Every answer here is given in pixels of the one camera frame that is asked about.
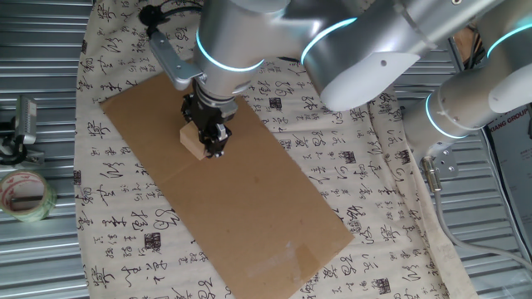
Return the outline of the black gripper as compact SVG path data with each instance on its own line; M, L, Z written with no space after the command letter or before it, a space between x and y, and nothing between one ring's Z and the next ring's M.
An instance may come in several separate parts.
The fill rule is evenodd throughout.
M234 98L215 100L202 90L184 96L181 113L187 125L197 127L206 158L219 158L224 155L224 147L232 135L225 123L234 118L237 110L238 105Z

